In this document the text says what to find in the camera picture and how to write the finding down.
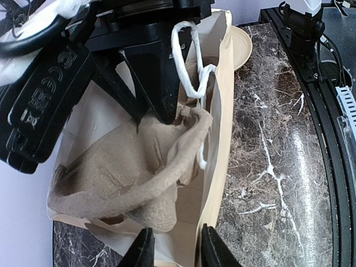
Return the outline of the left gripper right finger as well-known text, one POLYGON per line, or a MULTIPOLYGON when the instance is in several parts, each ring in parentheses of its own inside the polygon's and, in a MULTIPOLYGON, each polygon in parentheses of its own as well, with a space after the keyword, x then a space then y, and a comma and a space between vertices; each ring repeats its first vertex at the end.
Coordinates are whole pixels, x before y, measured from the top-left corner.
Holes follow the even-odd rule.
POLYGON ((242 267, 216 230, 207 224, 202 227, 201 266, 242 267))

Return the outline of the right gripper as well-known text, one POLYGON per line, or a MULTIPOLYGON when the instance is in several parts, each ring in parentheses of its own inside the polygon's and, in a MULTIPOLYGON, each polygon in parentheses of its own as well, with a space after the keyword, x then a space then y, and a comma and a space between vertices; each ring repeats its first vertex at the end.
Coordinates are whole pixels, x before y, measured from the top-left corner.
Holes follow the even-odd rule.
POLYGON ((127 63, 136 92, 169 125, 176 116, 178 77, 171 54, 171 35, 176 24, 198 24, 211 16, 213 1, 89 1, 84 27, 61 37, 62 43, 86 46, 93 53, 96 69, 93 82, 108 93, 139 125, 145 111, 116 72, 127 63), (121 56, 103 51, 123 49, 121 56))

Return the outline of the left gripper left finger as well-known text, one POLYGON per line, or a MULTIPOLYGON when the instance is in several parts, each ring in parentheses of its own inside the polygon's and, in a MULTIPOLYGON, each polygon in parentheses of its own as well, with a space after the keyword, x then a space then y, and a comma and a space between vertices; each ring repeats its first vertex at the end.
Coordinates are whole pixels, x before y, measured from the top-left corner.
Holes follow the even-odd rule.
POLYGON ((151 228, 140 231, 117 267, 154 267, 155 237, 151 228))

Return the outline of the brown paper bag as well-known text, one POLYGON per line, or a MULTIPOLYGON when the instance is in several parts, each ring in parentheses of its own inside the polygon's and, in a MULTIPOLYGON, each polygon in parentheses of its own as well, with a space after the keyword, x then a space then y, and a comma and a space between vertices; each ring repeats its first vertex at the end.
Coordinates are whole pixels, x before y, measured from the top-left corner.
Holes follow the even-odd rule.
MULTIPOLYGON (((217 222, 228 167, 233 120, 234 50, 231 26, 229 11, 213 9, 211 16, 203 19, 197 27, 204 65, 216 66, 206 88, 206 101, 193 97, 215 116, 215 126, 206 153, 208 166, 204 170, 200 218, 195 226, 181 224, 168 233, 159 233, 153 229, 156 266, 200 266, 202 227, 204 224, 215 226, 217 222)), ((135 237, 145 228, 127 222, 114 226, 53 220, 88 229, 121 255, 128 251, 135 237)))

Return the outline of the cardboard cup carrier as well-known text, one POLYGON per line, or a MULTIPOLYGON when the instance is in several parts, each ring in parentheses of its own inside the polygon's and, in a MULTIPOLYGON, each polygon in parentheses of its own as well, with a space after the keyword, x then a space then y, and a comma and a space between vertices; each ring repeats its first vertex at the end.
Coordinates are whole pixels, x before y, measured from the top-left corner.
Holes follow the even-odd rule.
POLYGON ((90 83, 65 126, 47 195, 51 219, 168 233, 197 225, 215 116, 184 89, 174 120, 135 123, 90 83))

